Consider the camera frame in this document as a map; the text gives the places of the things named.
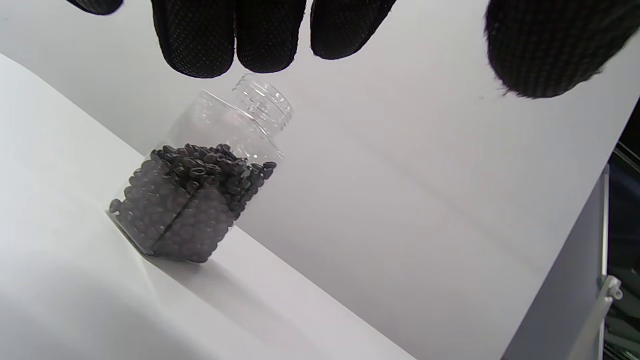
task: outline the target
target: white wall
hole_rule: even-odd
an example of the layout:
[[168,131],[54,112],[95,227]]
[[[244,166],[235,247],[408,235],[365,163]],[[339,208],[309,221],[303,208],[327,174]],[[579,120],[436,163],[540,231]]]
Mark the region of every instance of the white wall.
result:
[[[569,356],[600,292],[604,204],[609,200],[605,194],[603,175],[502,360],[565,360]],[[600,338],[590,344],[584,349],[584,359],[597,360],[602,352]]]
[[[503,96],[484,7],[400,0],[341,61],[312,56],[305,20],[296,61],[268,76],[295,110],[277,139],[287,159],[241,219],[418,359],[499,358],[640,94],[636,38],[558,99]],[[137,0],[106,18],[3,1],[0,52],[141,152],[199,89],[244,72],[172,72]]]

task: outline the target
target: bottle opening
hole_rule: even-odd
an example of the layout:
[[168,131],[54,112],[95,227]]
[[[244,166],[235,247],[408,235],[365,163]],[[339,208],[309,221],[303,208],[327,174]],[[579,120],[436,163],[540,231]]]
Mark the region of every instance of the bottle opening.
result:
[[274,138],[289,123],[293,110],[273,85],[254,74],[245,74],[233,89],[233,105],[246,111]]

